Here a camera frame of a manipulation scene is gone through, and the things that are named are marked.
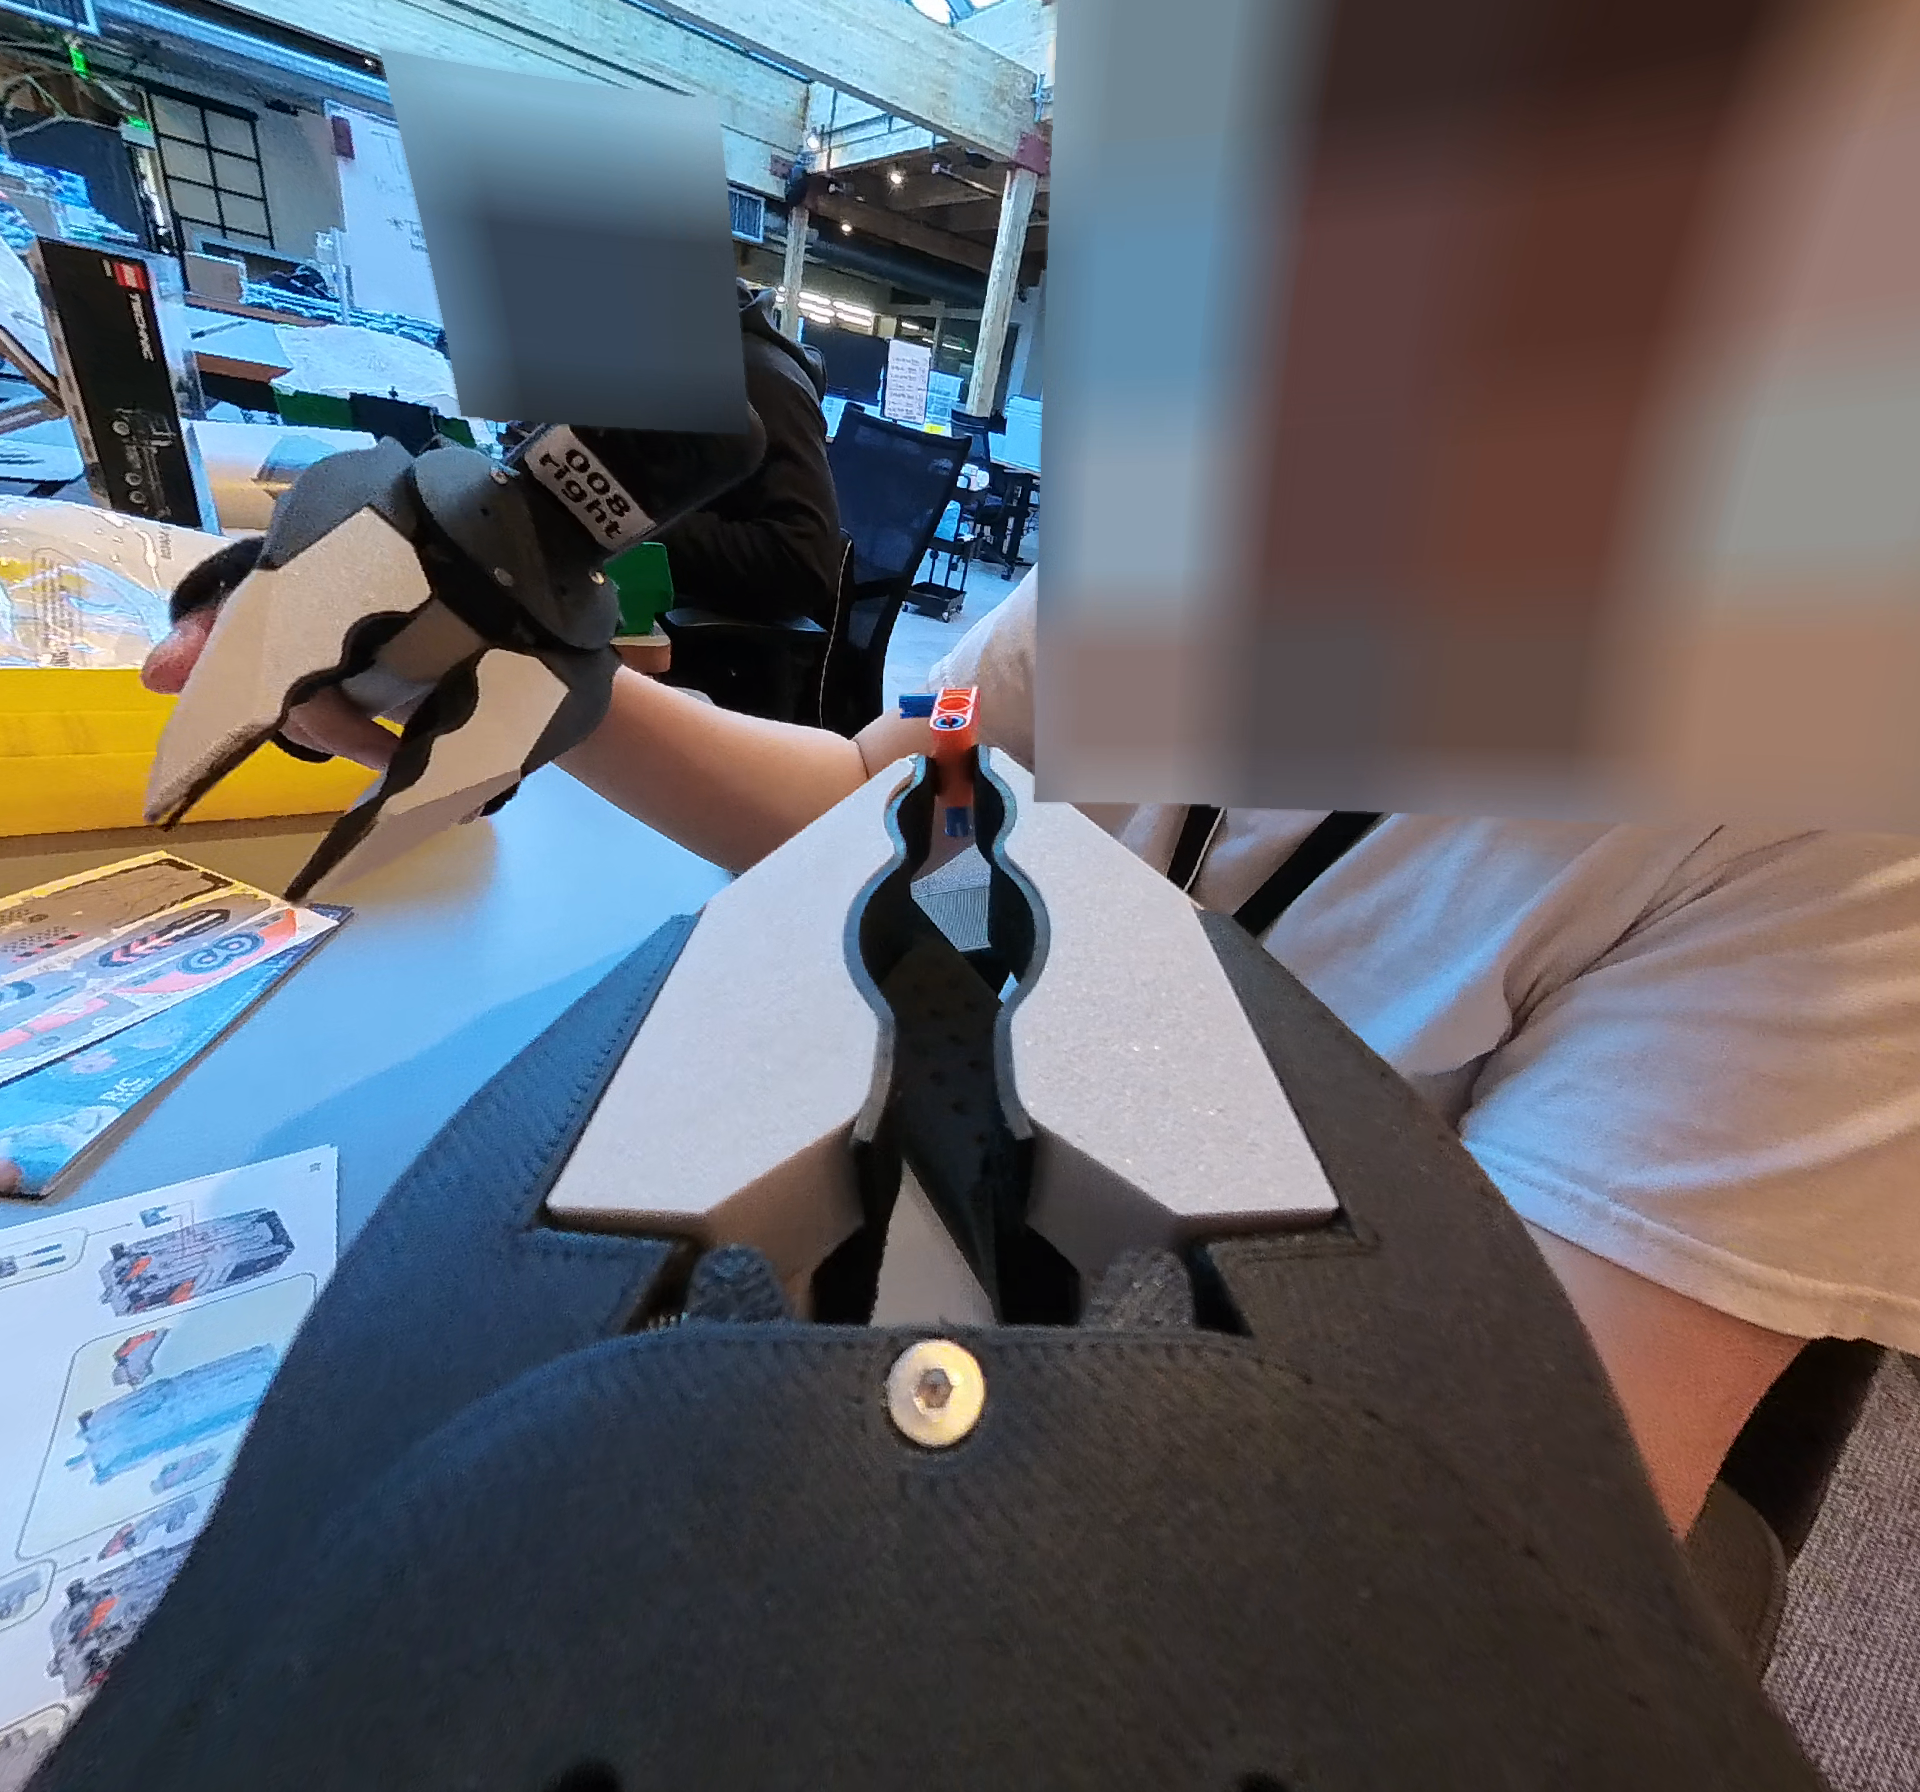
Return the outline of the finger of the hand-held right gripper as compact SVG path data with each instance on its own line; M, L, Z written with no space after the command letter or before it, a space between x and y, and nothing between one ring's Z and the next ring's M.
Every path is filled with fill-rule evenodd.
M145 818L178 821L287 723L298 696L370 665L428 600L414 543L376 507L332 522L281 566L261 560L142 669L148 689L175 696Z
M414 708L377 788L335 819L287 897L342 892L508 797L580 733L580 652L495 647L457 663Z

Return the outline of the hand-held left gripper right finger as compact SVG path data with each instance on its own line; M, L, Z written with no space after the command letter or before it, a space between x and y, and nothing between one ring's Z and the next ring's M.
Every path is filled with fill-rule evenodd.
M979 757L979 845L1013 1139L979 1262L994 1314L1054 1317L1039 1244L1092 1282L1121 1250L1332 1224L1332 1181L1183 890L1000 751Z

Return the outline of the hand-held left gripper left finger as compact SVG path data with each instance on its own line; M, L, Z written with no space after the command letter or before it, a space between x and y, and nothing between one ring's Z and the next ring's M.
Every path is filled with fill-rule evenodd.
M803 1314L860 1230L851 1139L879 1020L845 959L855 900L899 853L897 760L715 892L549 1198L563 1228L748 1244Z

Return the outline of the orange toy brick piece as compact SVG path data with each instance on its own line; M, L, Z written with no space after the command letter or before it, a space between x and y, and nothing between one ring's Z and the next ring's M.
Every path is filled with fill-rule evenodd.
M973 686L945 686L937 692L899 694L897 714L927 724L929 773L935 781L937 815L948 839L972 837L972 805L979 772L979 736Z

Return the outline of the person's left forearm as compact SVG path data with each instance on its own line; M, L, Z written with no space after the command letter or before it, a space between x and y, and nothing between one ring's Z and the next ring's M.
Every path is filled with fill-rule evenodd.
M1547 1228L1525 1230L1600 1355L1667 1525L1689 1535L1742 1425L1804 1340L1687 1298Z

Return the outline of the person's right forearm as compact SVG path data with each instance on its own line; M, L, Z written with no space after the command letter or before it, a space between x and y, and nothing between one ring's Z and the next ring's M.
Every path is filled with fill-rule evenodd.
M700 858L740 871L927 742L922 721L883 714L844 736L727 709L623 669L604 718L559 770Z

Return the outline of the person's right hand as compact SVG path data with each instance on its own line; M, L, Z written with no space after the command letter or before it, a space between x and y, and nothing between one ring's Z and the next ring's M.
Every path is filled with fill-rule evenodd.
M209 637L222 619L221 605L203 605L185 612L175 627L148 652L142 665L142 683L159 694L227 694L233 666L217 666L221 677L196 670ZM360 768L384 770L397 746L397 726L392 721L355 706L338 688L313 692L295 704L274 726L287 742L313 756L325 753Z

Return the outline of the clear plastic bag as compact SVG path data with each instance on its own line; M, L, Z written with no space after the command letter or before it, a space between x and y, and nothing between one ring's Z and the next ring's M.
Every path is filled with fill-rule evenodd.
M2 496L2 666L138 670L180 579L221 535L52 497Z

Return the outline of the black perforated cloth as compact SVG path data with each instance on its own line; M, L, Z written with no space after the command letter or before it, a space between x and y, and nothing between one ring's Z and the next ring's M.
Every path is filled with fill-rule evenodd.
M879 1142L920 1182L990 1310L1048 1324L1071 1290L1063 1260L1024 1220L1031 1145L994 1077L994 990L908 888L867 909L860 942L894 1018Z

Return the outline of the yellow box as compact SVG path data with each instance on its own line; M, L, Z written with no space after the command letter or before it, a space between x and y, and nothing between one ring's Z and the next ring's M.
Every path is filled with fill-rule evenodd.
M77 833L142 823L148 772L173 700L129 669L2 670L2 833ZM338 815L374 773L303 763L264 746L190 821Z

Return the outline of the tall black toy set box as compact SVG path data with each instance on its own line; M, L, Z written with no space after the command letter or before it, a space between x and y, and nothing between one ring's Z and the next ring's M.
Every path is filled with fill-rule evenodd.
M38 240L31 253L65 418L92 502L214 533L190 418L180 270L135 249Z

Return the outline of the colourful toy set booklet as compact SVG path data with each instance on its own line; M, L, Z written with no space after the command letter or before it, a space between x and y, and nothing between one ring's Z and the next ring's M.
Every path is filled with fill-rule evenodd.
M170 853L3 895L3 1198L54 1195L348 917Z

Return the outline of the black office chair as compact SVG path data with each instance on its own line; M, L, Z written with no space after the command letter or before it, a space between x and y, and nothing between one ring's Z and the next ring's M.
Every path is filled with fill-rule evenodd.
M838 522L853 545L853 598L860 619L851 621L851 629L877 627L911 586L968 445L965 436L925 434L844 405L828 465Z

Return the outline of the black rolling cart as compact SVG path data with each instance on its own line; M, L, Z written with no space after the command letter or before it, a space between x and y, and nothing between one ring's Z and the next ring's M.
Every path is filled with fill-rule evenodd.
M925 546L919 576L903 595L903 605L925 616L950 623L964 605L979 545L973 516L987 483L988 474L972 463L961 465L956 474L954 496Z

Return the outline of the white building instruction booklet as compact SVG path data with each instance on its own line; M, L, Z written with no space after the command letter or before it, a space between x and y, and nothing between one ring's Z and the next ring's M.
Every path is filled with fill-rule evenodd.
M3 1787L180 1572L335 1253L332 1148L3 1222Z

